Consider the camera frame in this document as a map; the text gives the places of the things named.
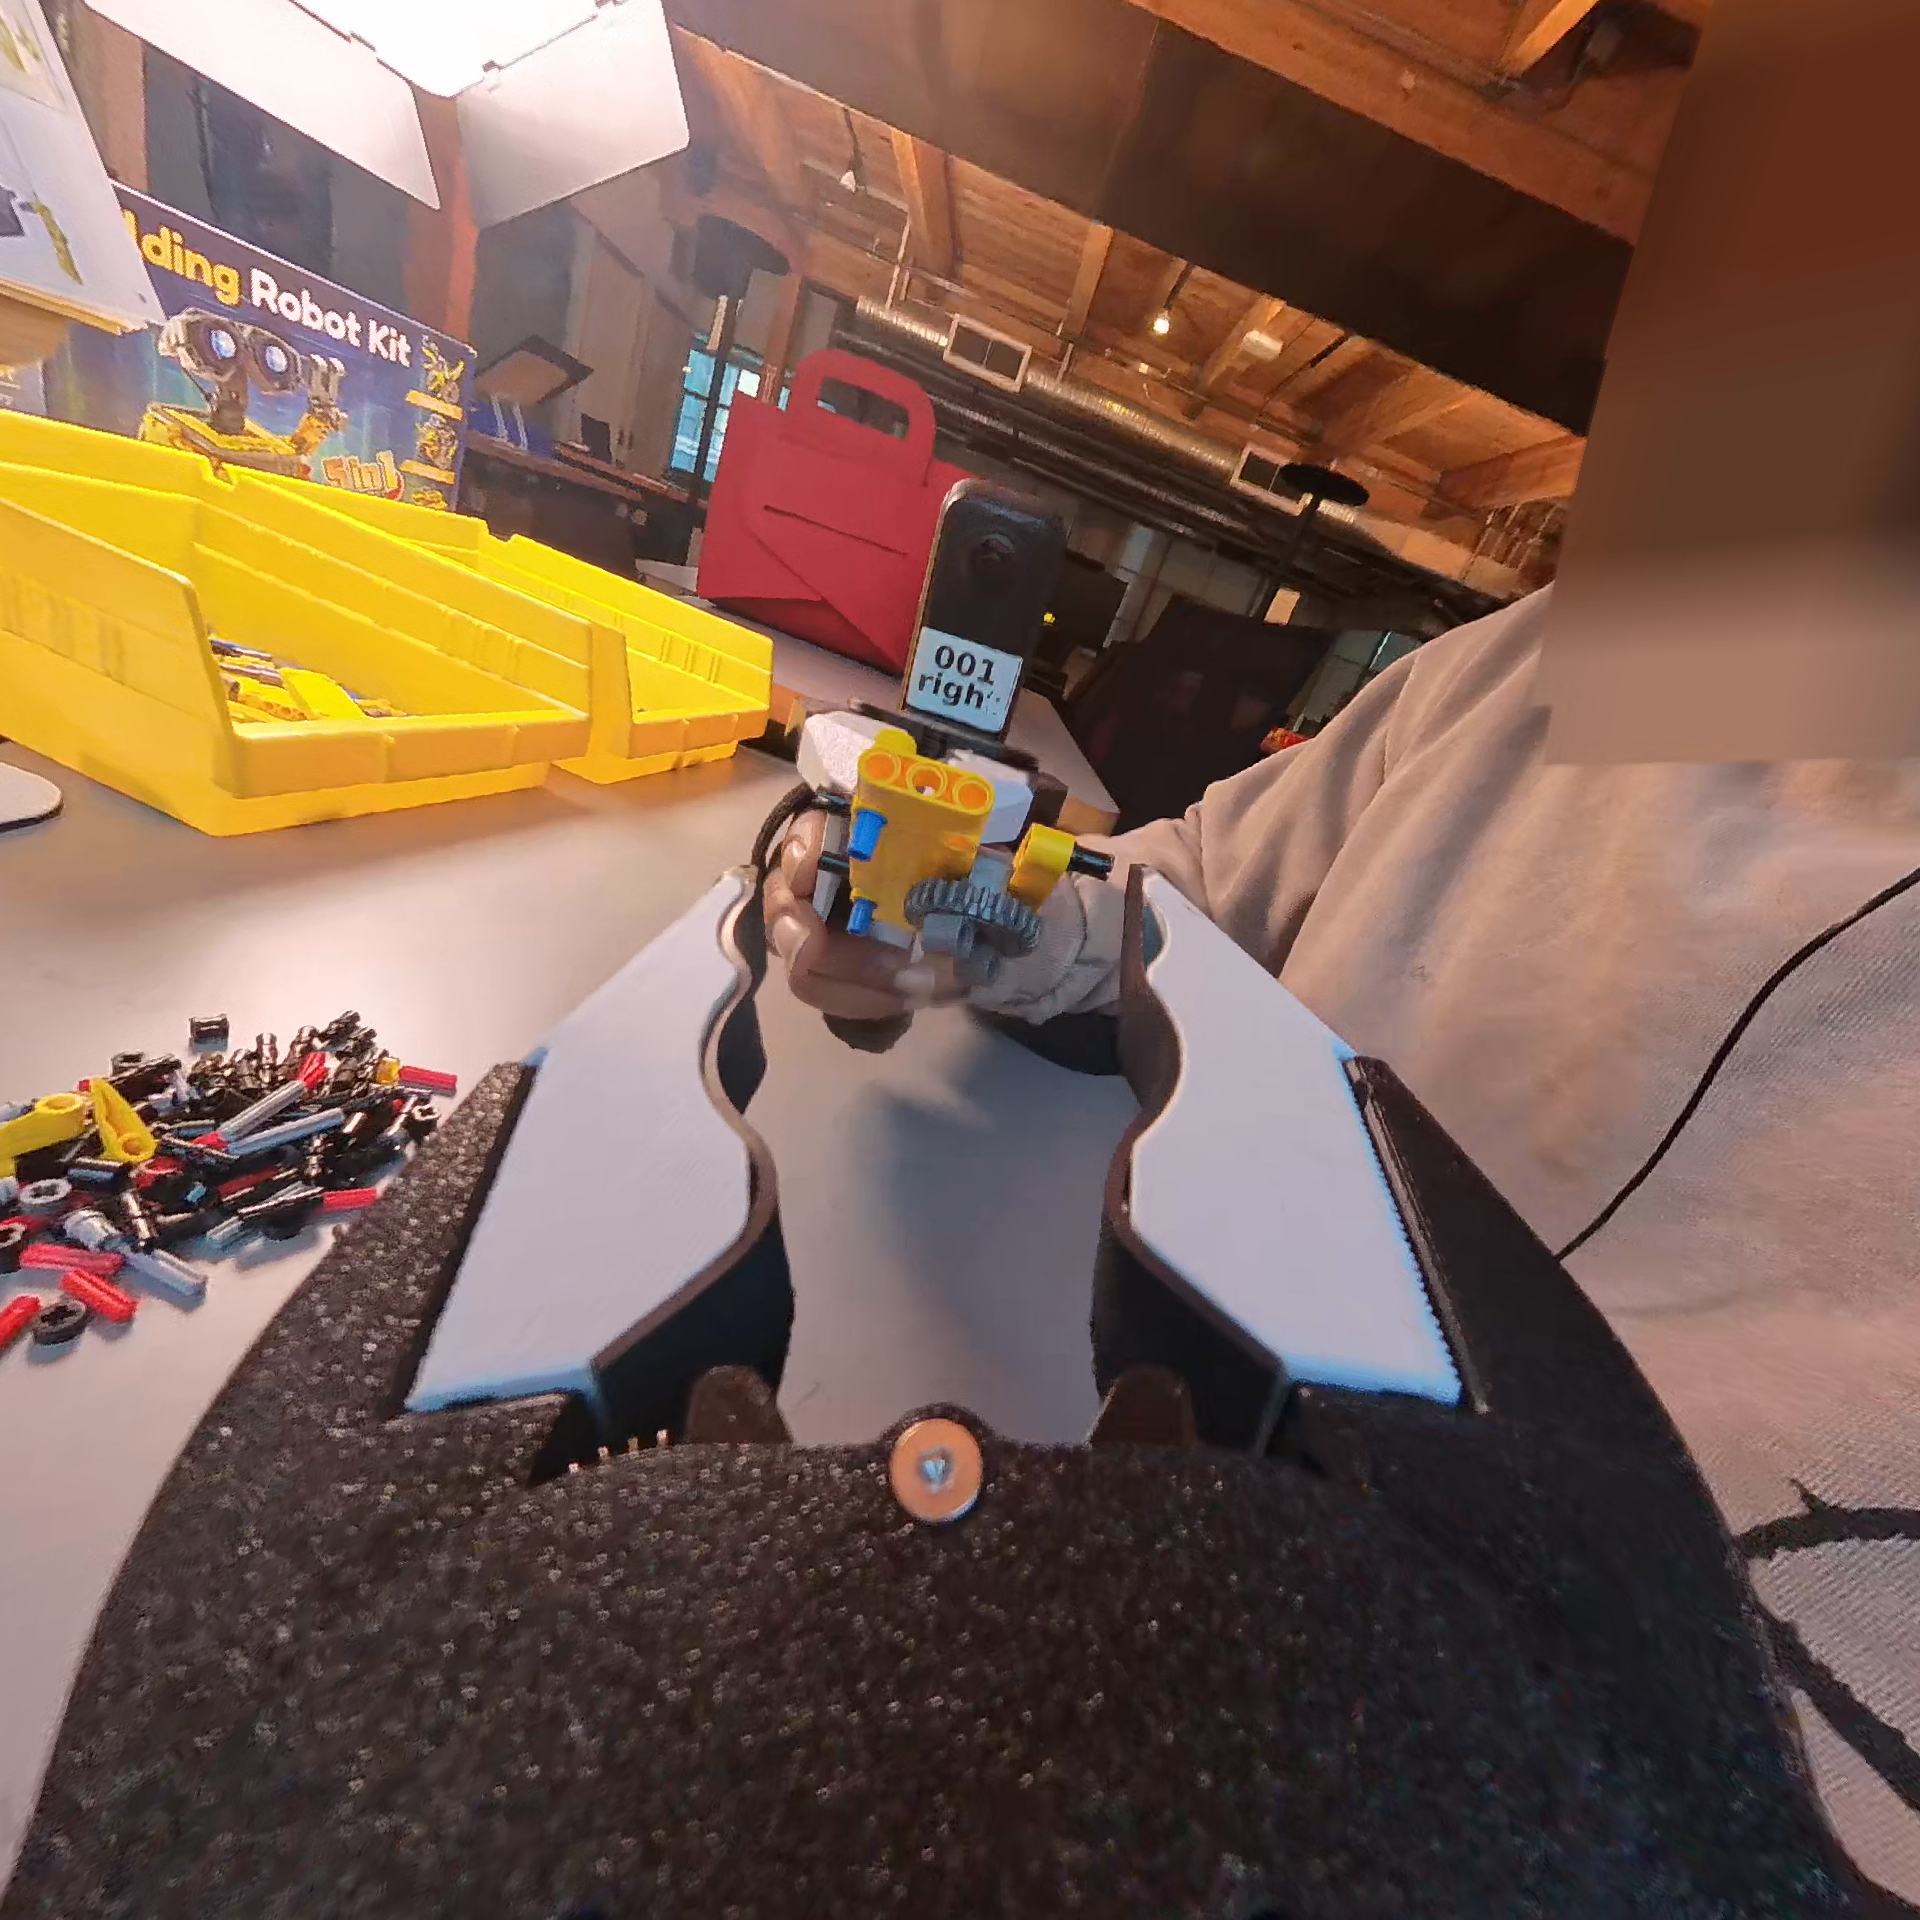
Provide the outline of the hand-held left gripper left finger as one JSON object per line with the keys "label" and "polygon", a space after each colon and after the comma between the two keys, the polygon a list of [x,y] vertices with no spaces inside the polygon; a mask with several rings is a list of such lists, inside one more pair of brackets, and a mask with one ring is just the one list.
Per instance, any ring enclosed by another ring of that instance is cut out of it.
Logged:
{"label": "hand-held left gripper left finger", "polygon": [[528,1059],[407,1388],[411,1413],[585,1403],[601,1442],[684,1434],[699,1381],[778,1395],[793,1283],[767,1075],[760,883],[722,870]]}

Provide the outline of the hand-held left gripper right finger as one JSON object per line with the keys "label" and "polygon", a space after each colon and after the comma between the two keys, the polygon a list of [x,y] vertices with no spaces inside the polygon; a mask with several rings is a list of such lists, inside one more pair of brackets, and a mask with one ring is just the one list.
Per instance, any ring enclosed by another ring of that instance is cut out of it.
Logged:
{"label": "hand-held left gripper right finger", "polygon": [[1095,1388],[1155,1365],[1203,1440],[1265,1450],[1295,1385],[1464,1401],[1360,1110],[1354,1049],[1168,878],[1124,891]]}

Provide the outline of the yellow gear block assembly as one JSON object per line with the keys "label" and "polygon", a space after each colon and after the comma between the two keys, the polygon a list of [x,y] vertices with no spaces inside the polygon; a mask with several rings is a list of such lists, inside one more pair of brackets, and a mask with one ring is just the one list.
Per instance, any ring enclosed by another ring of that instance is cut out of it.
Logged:
{"label": "yellow gear block assembly", "polygon": [[856,938],[948,955],[969,987],[1040,944],[1043,908],[1067,878],[1106,881],[1114,857],[1059,826],[1066,790],[1048,774],[1015,846],[983,849],[993,785],[982,753],[932,758],[902,728],[865,753],[851,817],[824,830],[811,902]]}

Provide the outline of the person's right forearm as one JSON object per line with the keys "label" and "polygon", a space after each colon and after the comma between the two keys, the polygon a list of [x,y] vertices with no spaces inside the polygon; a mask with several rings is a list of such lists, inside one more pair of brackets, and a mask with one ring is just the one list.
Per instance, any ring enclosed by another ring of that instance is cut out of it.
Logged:
{"label": "person's right forearm", "polygon": [[1186,813],[1105,844],[1064,881],[1040,946],[982,1012],[1040,1025],[1118,1000],[1122,884],[1151,869],[1362,1049],[1408,1061],[1539,1046],[1545,910],[1523,899],[1542,737],[1530,675],[1552,592],[1432,641],[1320,737],[1212,785]]}

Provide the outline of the grey desk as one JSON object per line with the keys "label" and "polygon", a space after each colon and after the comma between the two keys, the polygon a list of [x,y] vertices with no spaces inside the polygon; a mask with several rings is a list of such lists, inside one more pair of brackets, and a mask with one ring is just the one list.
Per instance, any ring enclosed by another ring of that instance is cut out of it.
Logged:
{"label": "grey desk", "polygon": [[[754,753],[623,787],[216,840],[79,774],[2,851],[6,1098],[73,1088],[191,1017],[288,1038],[356,1011],[422,1066],[520,1059],[743,857],[785,788]],[[776,1152],[801,1310],[783,1406],[851,1442],[956,1401],[1081,1436],[1099,1189],[1137,1104],[969,1016],[842,1046],[780,979],[753,1118]],[[327,1237],[224,1264],[195,1312],[6,1357],[6,1774],[42,1765],[112,1576],[185,1438]]]}

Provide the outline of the person's right hand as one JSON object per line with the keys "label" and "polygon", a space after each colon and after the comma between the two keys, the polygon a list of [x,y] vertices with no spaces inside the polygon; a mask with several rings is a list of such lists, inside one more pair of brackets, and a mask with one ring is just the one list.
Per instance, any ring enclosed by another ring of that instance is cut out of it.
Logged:
{"label": "person's right hand", "polygon": [[804,820],[785,840],[761,884],[767,944],[795,1002],[822,1012],[844,1044],[883,1053],[902,1043],[916,1016],[959,1005],[972,987],[948,955],[912,957],[905,949],[830,928],[811,902],[822,878],[816,826]]}

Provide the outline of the yellow storage bin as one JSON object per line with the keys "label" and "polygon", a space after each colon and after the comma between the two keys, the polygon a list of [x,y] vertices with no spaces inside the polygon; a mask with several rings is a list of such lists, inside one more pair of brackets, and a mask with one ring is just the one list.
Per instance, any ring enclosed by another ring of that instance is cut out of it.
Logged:
{"label": "yellow storage bin", "polygon": [[588,715],[560,766],[617,785],[720,762],[770,713],[774,649],[663,592],[482,518],[258,472],[200,481],[255,565]]}
{"label": "yellow storage bin", "polygon": [[[7,740],[210,835],[513,794],[585,749],[585,713],[255,565],[204,475],[6,460]],[[214,634],[407,717],[236,725]]]}

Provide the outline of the red carrier bag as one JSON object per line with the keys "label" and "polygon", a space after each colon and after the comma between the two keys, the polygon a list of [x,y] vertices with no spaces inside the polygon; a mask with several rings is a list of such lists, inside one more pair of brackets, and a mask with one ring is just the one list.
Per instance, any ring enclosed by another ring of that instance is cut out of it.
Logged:
{"label": "red carrier bag", "polygon": [[801,361],[787,406],[737,400],[699,595],[902,675],[942,506],[968,477],[938,460],[935,425],[912,378],[836,348]]}

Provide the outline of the pile of small building pieces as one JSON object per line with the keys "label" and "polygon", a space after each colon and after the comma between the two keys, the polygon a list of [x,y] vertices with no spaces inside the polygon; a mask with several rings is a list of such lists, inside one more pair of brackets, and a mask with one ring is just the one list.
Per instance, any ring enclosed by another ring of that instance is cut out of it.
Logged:
{"label": "pile of small building pieces", "polygon": [[460,1077],[382,1046],[356,1012],[232,1046],[120,1051],[2,1108],[2,1346],[55,1354],[146,1301],[196,1310],[216,1264],[347,1230],[432,1140]]}

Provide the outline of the person's beige hoodie torso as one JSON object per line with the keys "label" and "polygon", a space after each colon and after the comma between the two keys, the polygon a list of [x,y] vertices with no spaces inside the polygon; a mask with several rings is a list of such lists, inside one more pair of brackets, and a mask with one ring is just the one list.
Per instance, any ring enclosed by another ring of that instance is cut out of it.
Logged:
{"label": "person's beige hoodie torso", "polygon": [[1833,1826],[1916,1910],[1916,890],[1873,906],[1916,876],[1916,766],[1544,738],[1539,1046],[1336,1030],[1570,1251],[1744,1549]]}

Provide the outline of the pile of yellow pieces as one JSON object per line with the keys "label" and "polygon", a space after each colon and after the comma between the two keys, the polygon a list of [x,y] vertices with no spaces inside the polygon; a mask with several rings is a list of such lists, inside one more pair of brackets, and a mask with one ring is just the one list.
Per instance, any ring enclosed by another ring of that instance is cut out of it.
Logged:
{"label": "pile of yellow pieces", "polygon": [[407,717],[403,709],[355,692],[337,680],[288,659],[264,653],[218,634],[208,636],[208,648],[236,725],[388,723]]}

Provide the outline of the white lamp panel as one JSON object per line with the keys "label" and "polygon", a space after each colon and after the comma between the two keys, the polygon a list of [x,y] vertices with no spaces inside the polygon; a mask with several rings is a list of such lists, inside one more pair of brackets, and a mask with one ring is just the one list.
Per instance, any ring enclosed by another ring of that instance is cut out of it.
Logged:
{"label": "white lamp panel", "polygon": [[471,216],[496,227],[688,147],[682,75],[659,2],[591,20],[492,67],[456,99]]}
{"label": "white lamp panel", "polygon": [[441,205],[417,91],[364,42],[312,9],[292,2],[91,2],[90,9],[426,208]]}

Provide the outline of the robot kit box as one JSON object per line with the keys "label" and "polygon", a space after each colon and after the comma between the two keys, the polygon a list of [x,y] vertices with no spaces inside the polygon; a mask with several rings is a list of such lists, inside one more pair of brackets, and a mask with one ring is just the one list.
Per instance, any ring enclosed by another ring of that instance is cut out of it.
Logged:
{"label": "robot kit box", "polygon": [[473,353],[290,261],[114,188],[160,324],[73,326],[2,404],[218,467],[456,507]]}

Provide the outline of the metal ventilation duct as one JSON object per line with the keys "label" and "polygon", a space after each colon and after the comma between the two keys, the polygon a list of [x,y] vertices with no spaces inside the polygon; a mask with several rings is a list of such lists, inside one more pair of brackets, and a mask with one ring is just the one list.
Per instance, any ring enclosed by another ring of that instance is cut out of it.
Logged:
{"label": "metal ventilation duct", "polygon": [[1064,372],[1012,333],[983,323],[935,320],[863,296],[854,304],[848,339],[875,356],[902,358],[911,376],[922,378],[953,437],[974,428],[1001,442],[1023,442],[1220,523],[1251,518],[1279,531],[1307,507],[1306,485],[1284,477],[1284,461],[1273,448],[1172,424]]}

